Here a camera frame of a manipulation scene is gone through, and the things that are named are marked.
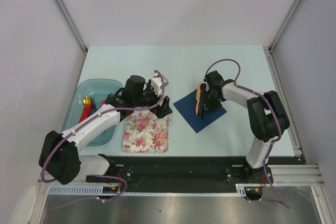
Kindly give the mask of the dark blue paper napkin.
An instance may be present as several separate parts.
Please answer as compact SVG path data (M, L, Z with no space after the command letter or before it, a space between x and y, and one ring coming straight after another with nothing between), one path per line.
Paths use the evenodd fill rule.
M196 92L194 90L184 98L176 101L174 106L182 115L184 120L190 125L190 127L194 130L195 133L200 132L211 123L219 119L223 116L227 111L221 107L219 110L210 112L205 110L203 115L199 117L196 116Z

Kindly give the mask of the purple metal spoon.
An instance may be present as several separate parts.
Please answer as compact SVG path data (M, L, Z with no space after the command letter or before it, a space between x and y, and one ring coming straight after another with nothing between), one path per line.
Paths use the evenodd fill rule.
M206 84L202 83L201 84L201 94L200 94L200 117L201 119L204 118L204 113L205 113L205 102L204 102L204 95L205 95L205 90L206 90Z

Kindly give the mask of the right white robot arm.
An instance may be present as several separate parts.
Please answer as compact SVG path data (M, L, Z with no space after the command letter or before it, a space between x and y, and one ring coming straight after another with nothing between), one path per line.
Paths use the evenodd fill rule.
M290 122L276 91L260 93L238 85L234 80L224 80L218 71L205 75L203 105L208 112L222 108L222 103L232 101L248 111L254 139L247 154L240 176L254 183L266 170L273 145L279 141Z

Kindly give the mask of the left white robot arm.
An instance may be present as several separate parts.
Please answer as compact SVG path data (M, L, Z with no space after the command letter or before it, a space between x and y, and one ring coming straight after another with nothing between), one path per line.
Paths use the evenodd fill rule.
M158 119L172 113L170 98L165 95L168 80L159 71L146 81L131 75L123 88L109 95L94 114L77 125L58 133L49 132L38 161L44 183L57 181L66 185L80 172L80 152L98 135L117 125L135 111L149 110Z

